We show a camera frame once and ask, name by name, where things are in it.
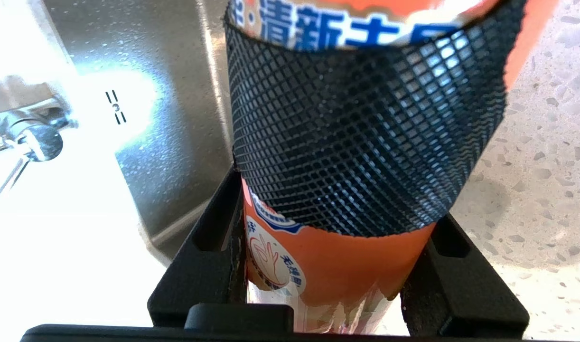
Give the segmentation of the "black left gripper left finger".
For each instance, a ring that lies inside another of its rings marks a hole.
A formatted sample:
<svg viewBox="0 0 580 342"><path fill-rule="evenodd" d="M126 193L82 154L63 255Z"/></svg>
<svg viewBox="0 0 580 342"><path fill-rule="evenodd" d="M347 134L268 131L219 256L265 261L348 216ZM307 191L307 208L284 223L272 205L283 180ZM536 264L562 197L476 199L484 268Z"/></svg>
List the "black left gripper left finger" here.
<svg viewBox="0 0 580 342"><path fill-rule="evenodd" d="M245 303L242 178L231 168L148 299L156 327L182 328L197 304Z"/></svg>

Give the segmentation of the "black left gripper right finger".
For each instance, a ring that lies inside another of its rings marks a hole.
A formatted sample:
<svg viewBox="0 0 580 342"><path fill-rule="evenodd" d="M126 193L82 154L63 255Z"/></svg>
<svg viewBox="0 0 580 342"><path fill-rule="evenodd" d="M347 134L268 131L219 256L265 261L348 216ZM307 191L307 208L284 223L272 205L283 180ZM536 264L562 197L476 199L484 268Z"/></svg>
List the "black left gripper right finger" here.
<svg viewBox="0 0 580 342"><path fill-rule="evenodd" d="M434 228L401 291L412 338L520 339L530 316L451 216Z"/></svg>

